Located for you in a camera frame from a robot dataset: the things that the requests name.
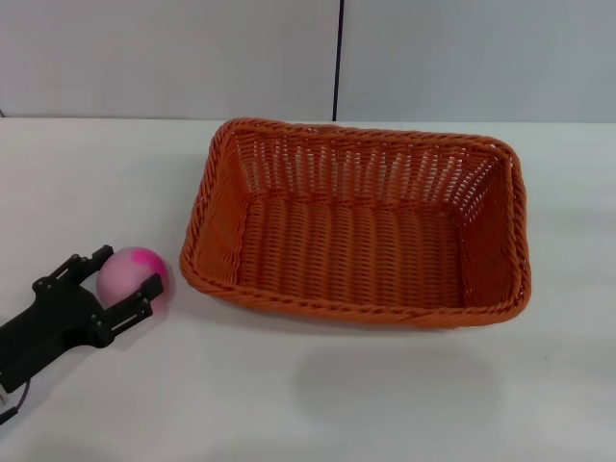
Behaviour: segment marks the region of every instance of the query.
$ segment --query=basket rim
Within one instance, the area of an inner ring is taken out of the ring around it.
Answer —
[[[473,307],[438,307],[424,308],[414,306],[373,305],[333,301],[326,298],[305,298],[294,295],[284,295],[278,292],[250,288],[239,284],[226,282],[211,277],[194,264],[195,243],[201,225],[203,224],[203,211],[207,208],[210,192],[217,181],[217,166],[224,145],[231,135],[238,129],[252,132],[267,132],[272,130],[284,135],[301,135],[323,140],[353,136],[351,141],[377,140],[383,142],[407,141],[413,144],[454,144],[461,142],[469,147],[479,147],[481,152],[488,156],[499,158],[505,162],[505,181],[509,190],[507,200],[507,229],[509,231],[509,252],[512,257],[514,280],[511,283],[510,296],[506,301],[491,306]],[[486,323],[507,321],[517,316],[526,307],[530,298],[530,265],[528,261],[528,244],[526,239],[526,189],[522,179],[520,161],[515,151],[505,142],[481,135],[466,135],[423,131],[402,131],[391,129],[362,129],[341,127],[337,125],[287,123],[263,118],[236,118],[221,125],[212,139],[206,170],[199,187],[199,194],[193,204],[191,221],[187,229],[186,240],[180,254],[180,270],[190,285],[202,291],[213,290],[216,296],[229,299],[240,305],[268,311],[286,312],[285,310],[270,309],[271,305],[293,305],[310,310],[311,316],[323,318],[337,318],[335,314],[357,313],[372,316],[387,315],[387,323],[404,322],[422,326],[443,325],[449,326],[451,322],[438,320],[442,316],[456,316],[455,325],[483,325]],[[245,298],[252,298],[246,303]],[[392,321],[398,316],[399,321]],[[490,318],[488,321],[474,322],[474,318]]]

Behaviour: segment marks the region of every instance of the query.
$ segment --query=wicker basket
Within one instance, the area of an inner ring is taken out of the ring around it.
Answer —
[[[481,136],[224,124],[180,268],[257,310],[452,328],[530,297],[520,163]]]

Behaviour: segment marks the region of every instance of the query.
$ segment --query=table surface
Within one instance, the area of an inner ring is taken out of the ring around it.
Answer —
[[[414,332],[264,316],[186,284],[178,255],[220,124],[0,119],[2,321],[102,244],[156,249],[176,278],[165,319],[34,378],[0,460],[616,460],[616,125],[350,124],[490,135],[522,160],[526,310]]]

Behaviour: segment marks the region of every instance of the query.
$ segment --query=pink and white ball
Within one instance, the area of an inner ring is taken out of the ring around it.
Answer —
[[[111,306],[139,289],[154,273],[163,279],[165,291],[154,298],[152,309],[164,310],[169,298],[169,273],[165,260],[143,247],[125,247],[114,253],[98,273],[96,291],[101,301]]]

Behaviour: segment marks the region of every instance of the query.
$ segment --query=woven plastic strands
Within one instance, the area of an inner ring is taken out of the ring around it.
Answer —
[[[180,268],[256,310],[507,321],[530,297],[520,163],[481,136],[231,120],[212,140]]]

